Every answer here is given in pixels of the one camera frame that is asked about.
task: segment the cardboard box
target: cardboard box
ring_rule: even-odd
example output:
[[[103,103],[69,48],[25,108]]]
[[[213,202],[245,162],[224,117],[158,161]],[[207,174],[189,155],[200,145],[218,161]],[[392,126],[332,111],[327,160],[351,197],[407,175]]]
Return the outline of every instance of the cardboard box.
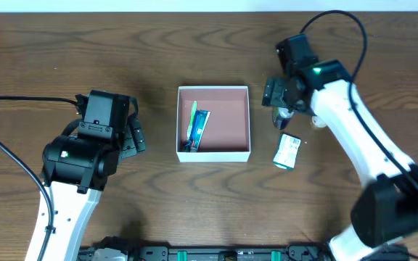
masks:
[[[184,152],[193,102],[210,112],[198,152]],[[247,86],[182,86],[177,101],[180,162],[246,162],[251,153]]]

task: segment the white wall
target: white wall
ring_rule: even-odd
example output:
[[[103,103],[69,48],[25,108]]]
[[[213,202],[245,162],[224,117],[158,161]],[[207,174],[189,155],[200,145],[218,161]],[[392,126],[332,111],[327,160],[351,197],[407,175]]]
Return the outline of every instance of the white wall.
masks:
[[[418,11],[418,0],[0,0],[0,12]]]

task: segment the open box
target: open box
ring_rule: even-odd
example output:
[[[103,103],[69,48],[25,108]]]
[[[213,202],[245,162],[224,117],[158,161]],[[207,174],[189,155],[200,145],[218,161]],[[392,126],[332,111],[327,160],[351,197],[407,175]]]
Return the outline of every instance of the open box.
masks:
[[[193,102],[210,112],[198,152],[185,152]],[[180,162],[246,162],[251,153],[247,86],[182,86],[177,101]]]

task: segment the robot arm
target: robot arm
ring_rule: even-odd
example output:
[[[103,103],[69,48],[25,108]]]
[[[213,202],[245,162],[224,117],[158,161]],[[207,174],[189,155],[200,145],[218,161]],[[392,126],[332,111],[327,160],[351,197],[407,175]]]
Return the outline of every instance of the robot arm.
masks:
[[[146,149],[135,98],[103,91],[77,95],[81,120],[69,124],[43,152],[45,189],[54,209],[54,230],[44,261],[77,260],[81,239],[105,189],[107,177],[121,160]],[[128,116],[130,102],[135,112]],[[38,220],[25,260],[37,260],[46,233],[48,210],[40,198]]]
[[[353,87],[353,98],[361,116],[400,164],[410,171],[409,166],[413,165],[414,162],[383,132],[358,96],[356,87]],[[354,112],[349,110],[347,90],[348,82],[345,80],[325,84],[322,90],[314,91],[311,99],[311,109],[328,125],[340,142],[351,159],[363,187],[374,183],[377,176],[382,173],[389,178],[400,175],[401,173],[396,166],[385,158],[385,155],[364,130]],[[334,237],[329,243],[329,248],[337,261],[357,261],[379,249],[379,247],[372,248],[362,243],[352,225],[340,235]]]
[[[319,62],[305,35],[276,46],[286,78],[268,79],[263,106],[320,117],[358,173],[364,192],[351,211],[348,228],[329,242],[337,261],[357,261],[418,231],[418,193],[386,158],[358,121],[348,99],[351,77],[336,60]],[[352,86],[353,100],[373,134],[418,182],[418,166],[385,134]]]

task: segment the small white package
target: small white package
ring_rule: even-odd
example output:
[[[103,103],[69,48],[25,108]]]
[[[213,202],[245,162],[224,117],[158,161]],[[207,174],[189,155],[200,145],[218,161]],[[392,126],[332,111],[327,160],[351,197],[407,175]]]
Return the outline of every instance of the small white package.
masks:
[[[292,170],[295,167],[296,155],[298,154],[301,140],[283,133],[280,137],[279,147],[274,157],[277,167]]]

